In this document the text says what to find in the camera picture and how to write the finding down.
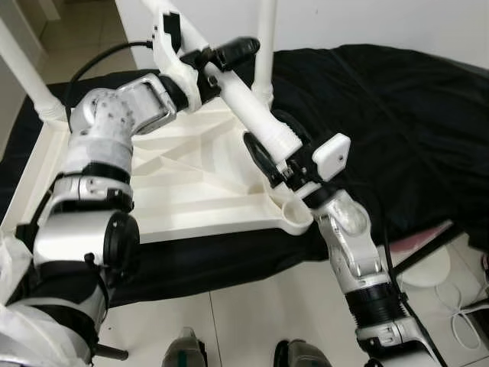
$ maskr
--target black fabric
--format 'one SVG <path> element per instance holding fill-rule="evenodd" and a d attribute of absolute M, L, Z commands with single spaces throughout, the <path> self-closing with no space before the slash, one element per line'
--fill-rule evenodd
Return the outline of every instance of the black fabric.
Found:
<path fill-rule="evenodd" d="M 253 63 L 237 72 L 249 85 Z M 83 80 L 71 103 L 95 87 L 114 88 L 143 73 Z M 64 86 L 50 88 L 61 96 Z M 274 60 L 274 95 L 274 108 L 295 116 L 318 143 L 335 132 L 351 138 L 347 169 L 338 179 L 365 182 L 381 193 L 391 239 L 453 219 L 471 245 L 489 251 L 485 70 L 371 45 L 281 51 Z M 2 215 L 39 130 L 26 101 L 0 163 Z M 349 191 L 367 208 L 374 240 L 381 243 L 374 196 L 359 187 Z M 112 306 L 254 281 L 325 256 L 316 226 L 297 237 L 268 229 L 141 245 L 135 255 L 140 270 L 118 288 Z"/>

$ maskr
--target white cable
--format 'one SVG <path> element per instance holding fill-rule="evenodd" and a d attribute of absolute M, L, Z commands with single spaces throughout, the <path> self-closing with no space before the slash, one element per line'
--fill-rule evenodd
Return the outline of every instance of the white cable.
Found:
<path fill-rule="evenodd" d="M 436 293 L 436 296 L 439 299 L 439 301 L 443 304 L 443 306 L 445 306 L 448 310 L 450 310 L 452 312 L 452 315 L 450 317 L 452 319 L 451 324 L 452 324 L 452 333 L 453 333 L 453 336 L 455 337 L 455 339 L 458 341 L 458 343 L 462 347 L 464 347 L 464 348 L 466 348 L 468 350 L 476 350 L 476 349 L 479 349 L 479 347 L 481 346 L 481 337 L 479 336 L 479 333 L 475 329 L 474 324 L 468 318 L 467 315 L 470 314 L 470 313 L 473 313 L 475 311 L 489 309 L 489 304 L 488 305 L 480 305 L 480 306 L 472 307 L 472 308 L 469 308 L 469 309 L 462 309 L 462 306 L 461 306 L 461 304 L 462 304 L 462 294 L 461 294 L 460 289 L 455 284 L 453 284 L 450 281 L 447 281 L 446 283 L 447 284 L 450 284 L 454 289 L 456 289 L 456 291 L 458 293 L 458 301 L 457 301 L 457 306 L 456 307 L 451 307 L 450 305 L 448 305 L 442 299 L 442 296 L 440 296 L 440 293 L 439 293 L 439 286 L 438 285 L 435 286 L 435 293 Z M 488 288 L 489 288 L 489 284 L 486 283 L 481 288 L 481 290 L 479 291 L 478 295 L 475 297 L 474 301 L 476 301 Z M 467 344 L 465 344 L 464 342 L 462 342 L 462 340 L 461 340 L 461 338 L 460 338 L 460 336 L 458 334 L 456 325 L 455 325 L 455 321 L 457 320 L 457 317 L 461 317 L 465 321 L 465 323 L 467 324 L 467 326 L 470 328 L 470 330 L 472 331 L 475 339 L 477 340 L 477 345 L 476 346 L 468 346 Z"/>

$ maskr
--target white metal pipe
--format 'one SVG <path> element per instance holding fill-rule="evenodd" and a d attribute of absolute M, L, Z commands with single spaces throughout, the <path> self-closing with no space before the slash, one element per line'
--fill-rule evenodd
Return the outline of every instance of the white metal pipe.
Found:
<path fill-rule="evenodd" d="M 258 40 L 260 50 L 254 63 L 254 82 L 251 90 L 263 104 L 270 108 L 274 100 L 272 68 L 274 64 L 275 20 L 277 0 L 261 0 L 258 15 Z"/>
<path fill-rule="evenodd" d="M 142 1 L 155 16 L 158 16 L 162 10 L 171 10 L 180 15 L 183 51 L 201 50 L 208 45 L 205 38 L 171 2 L 167 0 Z M 223 73 L 212 64 L 206 67 L 206 72 L 215 76 L 222 89 L 222 99 L 248 131 L 252 132 L 267 149 L 275 163 L 279 164 L 287 159 L 302 146 L 301 140 L 294 132 L 286 124 L 274 118 L 268 108 L 256 99 L 234 72 Z"/>
<path fill-rule="evenodd" d="M 11 32 L 0 18 L 0 56 L 13 72 L 43 122 L 66 120 L 63 105 L 51 94 L 39 73 L 25 56 Z"/>

